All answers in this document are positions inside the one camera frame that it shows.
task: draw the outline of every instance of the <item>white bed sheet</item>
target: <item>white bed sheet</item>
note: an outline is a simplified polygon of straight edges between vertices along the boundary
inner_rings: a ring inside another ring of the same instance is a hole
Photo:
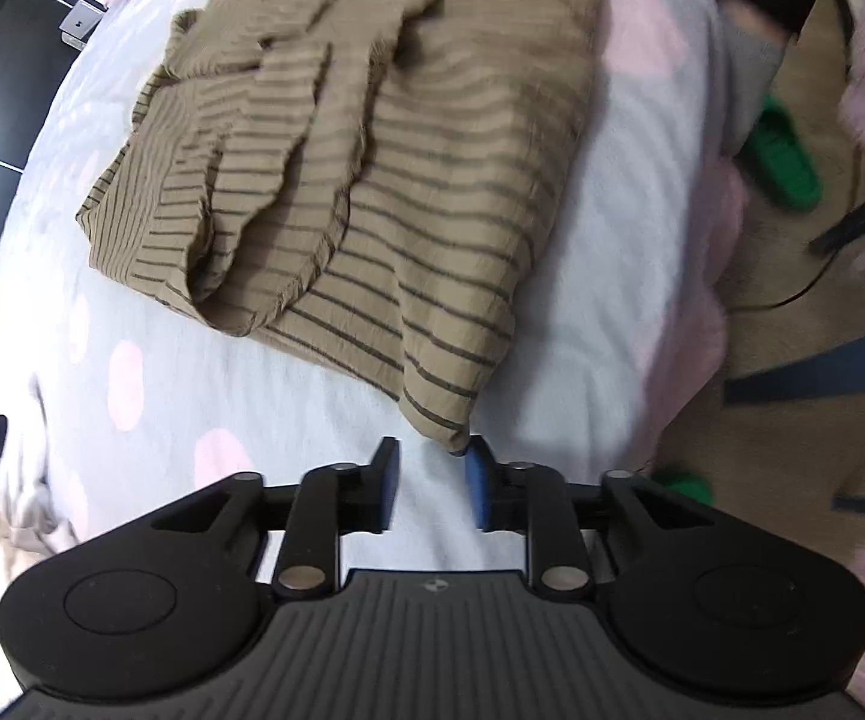
[[[0,244],[0,412],[12,392],[38,394],[53,499],[81,538],[236,469],[292,483],[319,464],[365,461],[393,435],[393,529],[346,538],[347,562],[520,565],[520,538],[474,531],[461,461],[386,396],[88,268],[74,213],[127,136],[170,16],[205,1],[114,5],[56,97]],[[716,215],[717,35],[711,0],[605,0],[594,114],[546,255],[516,295],[513,349],[474,411],[501,459],[594,481],[650,448],[650,388],[700,290]],[[16,451],[30,427],[12,420]]]

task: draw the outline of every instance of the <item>beige cloth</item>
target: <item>beige cloth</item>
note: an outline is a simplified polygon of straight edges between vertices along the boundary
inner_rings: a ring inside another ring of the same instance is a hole
[[[598,0],[210,0],[79,223],[90,265],[465,447],[554,221]]]

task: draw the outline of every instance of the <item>gray sock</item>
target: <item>gray sock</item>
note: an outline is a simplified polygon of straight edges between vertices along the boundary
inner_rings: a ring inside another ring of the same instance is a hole
[[[730,84],[722,152],[735,156],[759,119],[762,98],[770,90],[786,49],[746,32],[726,14],[722,24],[729,52]]]

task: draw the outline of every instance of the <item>ribbed black surface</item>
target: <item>ribbed black surface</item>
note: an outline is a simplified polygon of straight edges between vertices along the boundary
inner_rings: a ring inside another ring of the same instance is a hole
[[[784,709],[703,704],[628,664],[580,605],[516,573],[359,571],[329,600],[286,605],[226,672],[133,706],[31,692],[4,720],[846,720],[842,696]]]

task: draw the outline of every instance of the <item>green slipper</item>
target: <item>green slipper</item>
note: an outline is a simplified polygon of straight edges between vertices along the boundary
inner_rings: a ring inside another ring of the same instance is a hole
[[[793,211],[808,211],[822,199],[822,181],[796,135],[792,117],[769,95],[738,160],[765,195]]]
[[[689,471],[663,469],[652,474],[652,481],[658,485],[663,485],[666,490],[685,495],[705,506],[712,506],[713,504],[713,489],[709,483],[701,476],[696,476]]]

